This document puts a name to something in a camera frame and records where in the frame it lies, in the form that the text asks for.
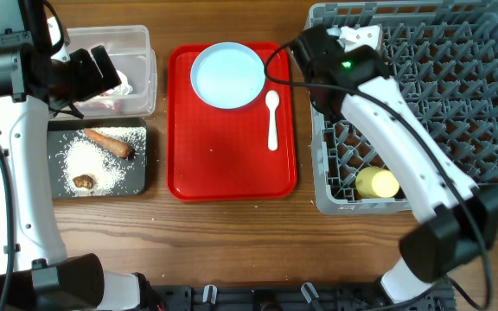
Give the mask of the red snack wrapper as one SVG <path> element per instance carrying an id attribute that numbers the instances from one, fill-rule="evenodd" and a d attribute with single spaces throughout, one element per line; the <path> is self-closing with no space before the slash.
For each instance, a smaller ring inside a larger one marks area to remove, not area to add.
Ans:
<path id="1" fill-rule="evenodd" d="M 85 102 L 77 102 L 75 106 L 79 110 L 86 111 L 118 111 L 121 106 L 121 101 L 119 99 L 113 98 L 95 98 L 94 100 L 89 100 Z"/>

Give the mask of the white tissue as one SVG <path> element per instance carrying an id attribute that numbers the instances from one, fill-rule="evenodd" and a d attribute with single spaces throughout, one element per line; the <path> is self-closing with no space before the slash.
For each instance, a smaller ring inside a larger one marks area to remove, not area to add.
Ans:
<path id="1" fill-rule="evenodd" d="M 117 70 L 117 74 L 121 80 L 121 84 L 119 86 L 116 86 L 110 90 L 107 90 L 106 92 L 103 92 L 101 95 L 95 98 L 113 98 L 113 99 L 119 99 L 121 101 L 121 98 L 124 96 L 128 96 L 130 93 L 133 92 L 133 87 L 129 84 L 128 78 L 126 77 L 125 74 L 123 74 L 121 71 Z"/>

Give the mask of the orange carrot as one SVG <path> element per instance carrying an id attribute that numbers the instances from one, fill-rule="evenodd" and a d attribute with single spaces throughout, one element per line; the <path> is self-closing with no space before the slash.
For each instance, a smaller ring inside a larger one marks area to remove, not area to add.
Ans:
<path id="1" fill-rule="evenodd" d="M 127 144 L 123 143 L 117 139 L 104 136 L 99 134 L 98 132 L 92 129 L 84 129 L 84 134 L 91 140 L 93 140 L 96 144 L 98 144 L 103 149 L 106 149 L 113 153 L 115 156 L 126 159 L 128 158 L 132 152 L 133 148 Z"/>

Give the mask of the brown food scrap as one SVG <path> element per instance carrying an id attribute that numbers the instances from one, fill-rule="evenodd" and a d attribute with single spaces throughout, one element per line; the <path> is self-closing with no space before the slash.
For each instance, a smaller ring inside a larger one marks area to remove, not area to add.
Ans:
<path id="1" fill-rule="evenodd" d="M 79 175 L 73 178 L 73 184 L 78 188 L 92 189 L 95 181 L 90 175 Z"/>

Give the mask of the light blue plate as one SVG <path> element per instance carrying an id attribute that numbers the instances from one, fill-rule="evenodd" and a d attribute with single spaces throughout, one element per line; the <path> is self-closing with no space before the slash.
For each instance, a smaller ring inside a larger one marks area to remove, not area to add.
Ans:
<path id="1" fill-rule="evenodd" d="M 265 86 L 263 61 L 253 49 L 237 42 L 204 48 L 196 56 L 189 77 L 198 98 L 222 110 L 249 105 Z"/>

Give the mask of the yellow plastic cup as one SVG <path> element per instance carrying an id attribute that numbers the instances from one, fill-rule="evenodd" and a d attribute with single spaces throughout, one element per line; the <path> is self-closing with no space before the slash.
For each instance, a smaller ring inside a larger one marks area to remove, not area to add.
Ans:
<path id="1" fill-rule="evenodd" d="M 383 168 L 362 169 L 355 180 L 356 190 L 362 198 L 392 198 L 400 189 L 394 174 Z"/>

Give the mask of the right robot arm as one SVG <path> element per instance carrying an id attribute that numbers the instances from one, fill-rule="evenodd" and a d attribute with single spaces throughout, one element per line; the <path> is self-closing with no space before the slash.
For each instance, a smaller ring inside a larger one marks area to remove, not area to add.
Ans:
<path id="1" fill-rule="evenodd" d="M 405 102 L 376 48 L 341 44 L 323 25 L 288 45 L 326 118 L 349 121 L 394 174 L 419 225 L 399 241 L 400 260 L 380 279 L 393 304 L 423 295 L 479 257 L 492 296 L 488 251 L 498 233 L 498 188 L 480 188 L 438 147 Z"/>

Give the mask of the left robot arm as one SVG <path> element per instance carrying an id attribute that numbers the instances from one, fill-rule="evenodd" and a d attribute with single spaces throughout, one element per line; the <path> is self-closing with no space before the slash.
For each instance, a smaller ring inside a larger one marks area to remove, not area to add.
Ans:
<path id="1" fill-rule="evenodd" d="M 0 1 L 0 310 L 163 310 L 139 273 L 102 268 L 94 254 L 70 257 L 52 201 L 47 131 L 58 113 L 120 79 L 101 46 L 57 54 L 46 1 Z"/>

